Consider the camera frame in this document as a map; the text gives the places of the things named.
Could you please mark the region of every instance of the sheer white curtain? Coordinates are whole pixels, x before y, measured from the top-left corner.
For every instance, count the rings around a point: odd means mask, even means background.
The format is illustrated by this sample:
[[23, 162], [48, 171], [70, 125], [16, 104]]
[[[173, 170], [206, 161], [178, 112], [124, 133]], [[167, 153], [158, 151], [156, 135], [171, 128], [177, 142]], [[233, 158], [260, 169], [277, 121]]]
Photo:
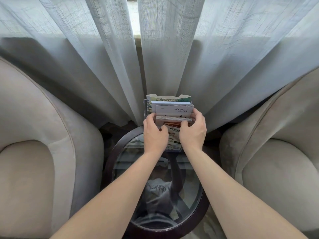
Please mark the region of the sheer white curtain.
[[0, 55], [96, 126], [142, 124], [145, 79], [210, 131], [319, 66], [318, 1], [138, 0], [144, 77], [126, 0], [0, 0]]

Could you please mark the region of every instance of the person's right arm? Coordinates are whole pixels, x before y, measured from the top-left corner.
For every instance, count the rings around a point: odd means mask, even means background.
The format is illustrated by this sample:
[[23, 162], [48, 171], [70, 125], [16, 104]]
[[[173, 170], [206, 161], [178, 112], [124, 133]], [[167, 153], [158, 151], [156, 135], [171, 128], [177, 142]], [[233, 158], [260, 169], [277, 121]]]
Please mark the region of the person's right arm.
[[279, 213], [241, 186], [203, 151], [205, 118], [194, 109], [196, 121], [182, 122], [180, 141], [228, 239], [306, 238]]

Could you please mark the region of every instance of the person's right hand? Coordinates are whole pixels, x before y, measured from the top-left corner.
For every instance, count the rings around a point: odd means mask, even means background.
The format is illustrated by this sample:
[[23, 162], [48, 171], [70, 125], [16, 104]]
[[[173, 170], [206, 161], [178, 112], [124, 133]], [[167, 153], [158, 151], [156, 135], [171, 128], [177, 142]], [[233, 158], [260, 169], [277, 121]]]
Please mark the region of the person's right hand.
[[196, 120], [192, 126], [189, 127], [187, 121], [181, 123], [180, 141], [184, 150], [202, 150], [207, 132], [205, 117], [196, 108], [193, 109], [193, 113]]

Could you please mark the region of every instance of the hand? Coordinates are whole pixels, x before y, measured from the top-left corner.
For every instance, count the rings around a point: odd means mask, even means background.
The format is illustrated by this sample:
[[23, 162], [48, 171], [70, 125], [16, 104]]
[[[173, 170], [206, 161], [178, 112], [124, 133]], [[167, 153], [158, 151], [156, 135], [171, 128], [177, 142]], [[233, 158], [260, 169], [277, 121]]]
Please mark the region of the hand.
[[155, 113], [149, 114], [144, 120], [144, 152], [154, 153], [158, 158], [166, 149], [168, 143], [168, 129], [163, 125], [159, 131], [154, 123]]
[[195, 116], [196, 120], [192, 126], [189, 127], [187, 121], [181, 123], [180, 141], [185, 151], [202, 150], [207, 132], [205, 117], [196, 108], [193, 109], [193, 113], [192, 116]]

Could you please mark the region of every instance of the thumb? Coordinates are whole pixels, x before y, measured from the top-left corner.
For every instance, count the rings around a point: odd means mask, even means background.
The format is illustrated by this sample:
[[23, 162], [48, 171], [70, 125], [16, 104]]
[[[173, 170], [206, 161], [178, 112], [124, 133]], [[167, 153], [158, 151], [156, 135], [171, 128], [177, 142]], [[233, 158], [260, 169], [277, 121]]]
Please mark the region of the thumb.
[[184, 128], [185, 128], [185, 127], [188, 127], [188, 122], [187, 122], [187, 121], [182, 121], [182, 122], [181, 122], [181, 128], [182, 128], [182, 127], [184, 127]]
[[168, 132], [167, 126], [162, 125], [161, 126], [162, 132]]

